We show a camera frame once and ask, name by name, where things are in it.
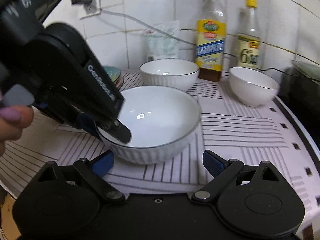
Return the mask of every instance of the electrical wire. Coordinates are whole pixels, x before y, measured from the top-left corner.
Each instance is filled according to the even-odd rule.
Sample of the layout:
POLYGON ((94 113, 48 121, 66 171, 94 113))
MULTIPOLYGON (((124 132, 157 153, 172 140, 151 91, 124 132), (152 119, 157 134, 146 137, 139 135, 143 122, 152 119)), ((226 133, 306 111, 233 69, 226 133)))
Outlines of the electrical wire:
POLYGON ((308 79, 310 79, 310 80, 312 80, 312 81, 316 81, 316 82, 319 82, 319 83, 320 83, 320 80, 318 80, 318 79, 310 78, 310 77, 307 77, 307 76, 292 75, 292 74, 286 73, 286 72, 284 72, 284 71, 282 71, 282 70, 280 70, 280 69, 273 68, 273 67, 267 68, 267 69, 259 69, 259 68, 257 68, 257 69, 260 70, 260 71, 267 71, 267 70, 270 70, 270 69, 274 69, 274 70, 279 71, 279 72, 281 72, 281 73, 283 73, 283 74, 286 74, 286 75, 288 75, 288 76, 308 78, 308 79))
POLYGON ((137 23, 140 23, 141 25, 143 25, 143 26, 145 26, 145 27, 147 27, 147 28, 149 28, 149 29, 151 29, 151 30, 154 30, 154 31, 156 31, 156 32, 159 32, 159 33, 161 33, 161 34, 163 34, 163 35, 165 35, 165 36, 167 36, 167 37, 169 37, 169 38, 175 39, 175 40, 177 40, 177 41, 181 41, 181 42, 184 42, 184 43, 187 43, 187 44, 190 44, 190 45, 196 45, 196 44, 194 44, 194 43, 192 43, 192 42, 182 40, 182 39, 180 39, 180 38, 178 38, 178 37, 175 37, 175 36, 173 36, 173 35, 171 35, 171 34, 169 34, 169 33, 166 33, 166 32, 164 32, 164 31, 161 31, 161 30, 159 30, 159 29, 157 29, 157 28, 155 28, 155 27, 153 27, 153 26, 151 26, 151 25, 149 25, 149 24, 144 23, 144 22, 141 21, 141 20, 138 20, 138 19, 135 18, 135 17, 130 16, 130 15, 127 15, 127 14, 124 14, 124 13, 111 12, 111 11, 108 11, 108 10, 105 10, 105 9, 102 9, 102 8, 97 8, 97 9, 99 9, 100 12, 103 12, 103 13, 105 13, 105 14, 110 14, 110 15, 115 15, 115 16, 121 16, 121 17, 130 19, 130 20, 133 20, 133 21, 135 21, 135 22, 137 22, 137 23))
MULTIPOLYGON (((156 31, 156 32, 159 32, 159 33, 161 33, 161 34, 163 34, 163 35, 165 35, 165 36, 167 36, 167 37, 169 37, 169 38, 172 38, 172 39, 175 39, 175 40, 177 40, 177 41, 181 41, 181 42, 184 42, 184 43, 187 43, 187 44, 196 46, 196 44, 194 44, 194 43, 192 43, 192 42, 185 41, 185 40, 182 40, 182 39, 180 39, 180 38, 178 38, 178 37, 175 37, 175 36, 173 36, 173 35, 171 35, 171 34, 169 34, 169 33, 166 33, 166 32, 164 32, 164 31, 162 31, 162 30, 159 30, 159 29, 157 29, 157 28, 155 28, 155 27, 153 27, 153 26, 151 26, 151 25, 149 25, 149 24, 146 24, 145 22, 143 22, 143 21, 141 21, 141 20, 139 20, 139 19, 137 19, 137 18, 135 18, 135 17, 132 17, 132 16, 130 16, 130 15, 127 15, 127 14, 124 14, 124 13, 111 12, 111 11, 105 10, 105 9, 103 9, 103 8, 98 8, 98 7, 96 7, 96 9, 100 10, 100 12, 105 13, 105 14, 114 15, 114 16, 120 16, 120 17, 124 17, 124 18, 130 19, 130 20, 135 21, 135 22, 137 22, 137 23, 139 23, 139 24, 141 24, 141 25, 143 25, 143 26, 145 26, 145 27, 147 27, 147 28, 149 28, 149 29, 151 29, 151 30, 154 30, 154 31, 156 31)), ((286 73, 286 72, 284 72, 284 71, 282 71, 282 70, 280 70, 280 69, 273 68, 273 67, 268 68, 268 69, 258 69, 258 70, 260 70, 260 71, 267 71, 267 70, 271 70, 271 69, 276 70, 276 71, 279 71, 279 72, 281 72, 281 73, 283 73, 283 74, 286 74, 286 75, 288 75, 288 76, 308 78, 308 79, 310 79, 310 80, 312 80, 312 81, 316 81, 316 82, 319 82, 319 83, 320 83, 320 80, 318 80, 318 79, 310 78, 310 77, 307 77, 307 76, 292 75, 292 74, 286 73)))

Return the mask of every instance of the bowl rim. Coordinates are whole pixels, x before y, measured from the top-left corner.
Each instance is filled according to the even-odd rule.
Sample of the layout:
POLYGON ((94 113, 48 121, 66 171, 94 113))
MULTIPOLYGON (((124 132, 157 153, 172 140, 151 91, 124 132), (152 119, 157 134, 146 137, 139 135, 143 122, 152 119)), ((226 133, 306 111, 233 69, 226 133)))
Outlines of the bowl rim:
POLYGON ((238 79, 241 79, 241 80, 244 81, 244 82, 247 82, 247 83, 252 84, 252 85, 254 85, 254 86, 261 87, 261 88, 265 88, 265 89, 278 90, 278 89, 280 88, 279 83, 278 83, 274 78, 272 78, 272 77, 268 76, 267 74, 262 73, 262 72, 260 72, 260 71, 258 71, 258 70, 256 70, 256 69, 248 68, 248 69, 251 69, 251 70, 253 70, 253 71, 257 71, 257 72, 259 72, 259 73, 261 73, 261 74, 263 74, 263 75, 268 76, 269 78, 271 78, 271 79, 277 84, 278 87, 277 87, 277 88, 266 88, 266 87, 263 87, 263 86, 260 86, 260 85, 251 83, 251 82, 249 82, 249 81, 247 81, 247 80, 244 80, 244 79, 236 76, 235 74, 233 74, 233 73, 231 72, 233 68, 247 68, 247 67, 234 66, 234 67, 231 67, 231 68, 229 69, 229 73, 230 73, 230 74, 232 74, 233 76, 237 77, 238 79))
POLYGON ((185 76, 185 75, 190 75, 190 74, 193 74, 193 73, 196 73, 198 71, 200 71, 200 68, 199 66, 193 62, 193 61, 190 61, 190 60, 186 60, 186 59, 182 59, 182 58, 160 58, 160 59, 155 59, 155 60, 152 60, 152 61, 148 61, 148 62, 145 62, 143 63, 140 67, 139 67, 139 70, 140 72, 144 73, 144 74, 147 74, 147 75, 152 75, 152 76, 161 76, 161 77, 179 77, 179 76, 185 76), (198 69, 196 71, 193 71, 193 72, 190 72, 190 73, 187 73, 187 74, 180 74, 180 75, 160 75, 160 74, 152 74, 152 73, 149 73, 149 72, 145 72, 143 70, 141 70, 141 67, 147 63, 150 63, 152 61, 158 61, 158 60, 179 60, 179 61, 187 61, 187 62, 191 62, 193 63, 194 65, 196 65, 198 67, 198 69))
POLYGON ((105 138, 107 141, 111 142, 111 143, 114 144, 114 145, 117 145, 117 146, 120 146, 120 147, 124 147, 124 148, 128 148, 128 149, 153 149, 153 148, 158 148, 158 147, 166 146, 166 145, 169 145, 169 144, 171 144, 171 143, 175 143, 175 142, 177 142, 177 141, 180 141, 181 139, 187 137, 188 135, 190 135, 191 133, 193 133, 193 132, 197 129, 197 127, 198 127, 199 124, 200 124, 200 120, 201 120, 202 108, 201 108, 199 102, 198 102, 197 100, 195 100, 191 95, 189 95, 188 93, 186 93, 186 92, 184 92, 184 91, 182 91, 182 90, 180 90, 180 89, 177 89, 177 88, 167 87, 167 86, 152 86, 152 85, 128 88, 128 89, 122 90, 121 92, 126 91, 126 90, 132 90, 132 89, 135 89, 135 88, 140 88, 140 87, 165 87, 165 88, 174 89, 174 90, 177 90, 177 91, 182 92, 182 93, 184 93, 184 94, 187 94, 187 96, 190 97, 190 99, 192 99, 192 100, 196 103, 196 106, 197 106, 198 109, 199 109, 199 117, 198 117, 198 119, 197 119, 196 124, 192 127, 192 129, 190 129, 190 131, 189 131, 188 133, 186 133, 185 135, 179 137, 178 139, 175 139, 175 140, 173 140, 173 141, 171 141, 171 142, 168 142, 168 143, 165 143, 165 144, 160 144, 160 145, 151 146, 151 147, 132 147, 132 146, 121 145, 121 144, 115 143, 115 142, 109 140, 108 138, 106 138, 105 136, 103 136, 103 134, 102 134, 102 133, 99 131, 99 129, 98 129, 98 128, 100 128, 100 127, 98 127, 98 126, 96 125, 98 133, 99 133, 103 138, 105 138))

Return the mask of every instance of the pink fingernail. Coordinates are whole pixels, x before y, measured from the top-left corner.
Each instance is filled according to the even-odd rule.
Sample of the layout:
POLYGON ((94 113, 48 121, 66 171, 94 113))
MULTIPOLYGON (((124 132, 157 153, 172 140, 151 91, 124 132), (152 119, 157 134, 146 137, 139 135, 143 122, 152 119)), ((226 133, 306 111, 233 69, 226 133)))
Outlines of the pink fingernail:
POLYGON ((9 122, 16 122, 21 119, 21 114, 19 111, 11 107, 5 107, 0 109, 0 118, 3 118, 9 122))

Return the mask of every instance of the metal screw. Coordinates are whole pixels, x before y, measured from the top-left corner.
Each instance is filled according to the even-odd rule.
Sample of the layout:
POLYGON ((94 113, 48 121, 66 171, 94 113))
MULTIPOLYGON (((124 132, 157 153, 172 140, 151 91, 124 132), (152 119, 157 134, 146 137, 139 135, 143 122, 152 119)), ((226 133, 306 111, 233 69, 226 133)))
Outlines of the metal screw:
POLYGON ((115 191, 115 190, 107 193, 107 198, 109 198, 109 199, 119 199, 122 196, 123 196, 123 194, 121 192, 115 191))
POLYGON ((210 197, 210 193, 207 191, 197 191, 195 197, 199 199, 207 199, 210 197))
POLYGON ((161 198, 156 198, 156 199, 154 200, 154 202, 159 204, 159 203, 162 203, 163 200, 162 200, 161 198))

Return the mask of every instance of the blue gripper pad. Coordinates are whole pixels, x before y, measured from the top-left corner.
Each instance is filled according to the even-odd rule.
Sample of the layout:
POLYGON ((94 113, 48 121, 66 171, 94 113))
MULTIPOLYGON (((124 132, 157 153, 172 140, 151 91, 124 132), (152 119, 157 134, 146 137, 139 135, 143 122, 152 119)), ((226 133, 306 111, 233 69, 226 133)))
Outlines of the blue gripper pad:
POLYGON ((102 155, 104 156, 94 162, 91 166, 92 171, 101 178, 103 178, 104 175, 106 175, 108 171, 111 170, 113 163, 115 162, 115 156, 113 152, 107 151, 102 155))
POLYGON ((202 162, 204 167, 214 178, 229 166, 228 161, 216 155, 210 150, 204 151, 202 155, 202 162))

